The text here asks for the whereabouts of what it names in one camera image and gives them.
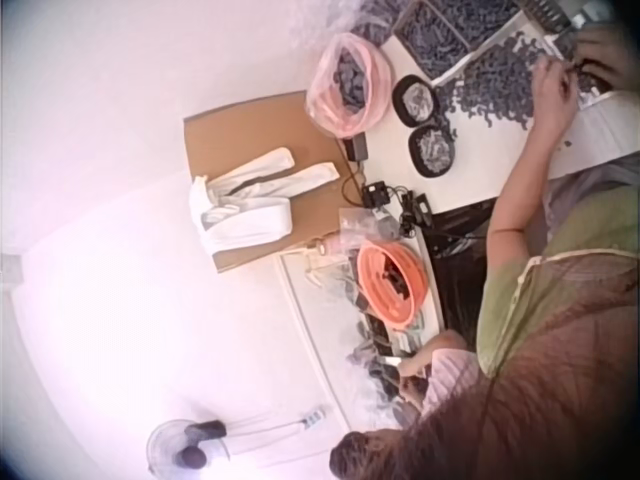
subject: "table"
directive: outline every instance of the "table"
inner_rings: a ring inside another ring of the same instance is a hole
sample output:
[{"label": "table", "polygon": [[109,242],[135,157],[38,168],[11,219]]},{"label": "table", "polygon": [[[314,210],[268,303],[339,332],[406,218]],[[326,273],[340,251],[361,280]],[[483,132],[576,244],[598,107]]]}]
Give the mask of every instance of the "table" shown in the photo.
[{"label": "table", "polygon": [[[521,13],[493,41],[517,30],[543,39]],[[391,37],[381,50],[389,60],[395,81],[409,74],[427,80],[395,37]],[[418,174],[411,161],[408,139],[412,129],[400,121],[390,106],[382,120],[366,132],[369,158],[363,165],[367,183],[384,181],[392,187],[404,186],[416,194],[425,193],[433,213],[447,212],[497,197],[518,159],[528,132],[519,124],[508,121],[495,121],[494,128],[490,129],[479,117],[467,119],[464,114],[457,113],[449,118],[452,128],[456,128],[459,135],[455,162],[444,176],[427,179]],[[639,126],[640,99],[635,95],[616,93],[582,110],[566,136],[568,143],[562,142],[556,153],[550,178],[640,150]],[[395,198],[387,208],[394,216],[401,212]],[[430,287],[421,309],[425,324],[422,339],[426,341],[445,325],[438,285],[431,257],[420,232],[416,238],[404,240],[404,243],[420,254],[425,262]]]}]

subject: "dark hair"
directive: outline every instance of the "dark hair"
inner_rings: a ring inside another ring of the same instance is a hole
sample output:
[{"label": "dark hair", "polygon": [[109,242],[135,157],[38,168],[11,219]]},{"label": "dark hair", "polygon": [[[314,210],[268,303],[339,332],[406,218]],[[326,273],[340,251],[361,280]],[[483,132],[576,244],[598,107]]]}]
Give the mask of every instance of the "dark hair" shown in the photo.
[{"label": "dark hair", "polygon": [[451,397],[357,479],[614,478],[621,468],[637,478],[638,307],[635,292],[624,296],[549,319],[497,377]]},{"label": "dark hair", "polygon": [[331,450],[329,469],[340,480],[356,478],[367,461],[369,439],[360,432],[346,434]]}]

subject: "cardboard sheet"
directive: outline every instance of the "cardboard sheet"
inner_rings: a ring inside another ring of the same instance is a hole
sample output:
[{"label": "cardboard sheet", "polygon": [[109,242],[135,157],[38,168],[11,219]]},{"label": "cardboard sheet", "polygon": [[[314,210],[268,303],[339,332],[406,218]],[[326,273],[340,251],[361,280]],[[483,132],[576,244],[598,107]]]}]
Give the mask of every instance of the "cardboard sheet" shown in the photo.
[{"label": "cardboard sheet", "polygon": [[[291,150],[295,167],[261,180],[284,177],[328,161],[335,164],[341,177],[291,199],[293,232],[287,237],[265,245],[216,253],[213,260],[218,271],[338,230],[338,209],[349,206],[340,191],[342,182],[350,175],[349,166],[339,143],[324,135],[307,117],[303,92],[196,115],[185,120],[184,133],[192,177],[218,177],[278,147]],[[358,198],[352,182],[348,183],[346,193],[349,198]]]}]

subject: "green shirt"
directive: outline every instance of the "green shirt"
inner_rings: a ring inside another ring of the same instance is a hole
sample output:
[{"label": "green shirt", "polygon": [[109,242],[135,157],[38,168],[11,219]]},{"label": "green shirt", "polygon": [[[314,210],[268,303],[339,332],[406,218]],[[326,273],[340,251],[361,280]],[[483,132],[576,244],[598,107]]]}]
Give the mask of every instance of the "green shirt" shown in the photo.
[{"label": "green shirt", "polygon": [[[477,336],[478,360],[486,375],[493,376],[509,352],[554,313],[588,298],[594,288],[599,293],[621,288],[621,276],[637,265],[637,257],[629,254],[638,253],[638,194],[637,188],[620,187],[584,199],[543,252],[542,264],[527,268],[537,259],[515,261],[488,275]],[[616,253],[591,252],[545,263],[549,257],[593,249]]]}]

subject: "small dark parts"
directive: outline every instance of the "small dark parts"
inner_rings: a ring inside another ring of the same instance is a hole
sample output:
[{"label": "small dark parts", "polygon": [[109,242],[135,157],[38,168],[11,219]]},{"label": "small dark parts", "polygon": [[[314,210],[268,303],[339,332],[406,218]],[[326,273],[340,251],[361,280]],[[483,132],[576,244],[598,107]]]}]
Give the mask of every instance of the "small dark parts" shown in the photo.
[{"label": "small dark parts", "polygon": [[469,50],[427,4],[417,2],[396,36],[431,79],[446,73]]},{"label": "small dark parts", "polygon": [[512,0],[431,0],[431,4],[473,49],[482,45],[520,11]]},{"label": "small dark parts", "polygon": [[338,59],[338,69],[333,74],[333,81],[340,87],[342,104],[352,114],[358,113],[366,104],[364,71],[347,49],[342,49]]},{"label": "small dark parts", "polygon": [[526,130],[533,117],[531,70],[543,54],[535,39],[517,32],[471,62],[462,77],[437,88],[438,111],[446,116],[459,109],[469,118],[483,117],[489,127],[510,120]]},{"label": "small dark parts", "polygon": [[392,29],[411,0],[366,0],[351,33],[381,46],[391,37]]},{"label": "small dark parts", "polygon": [[560,33],[571,25],[569,17],[557,0],[514,0],[530,17],[533,17],[547,33]]}]

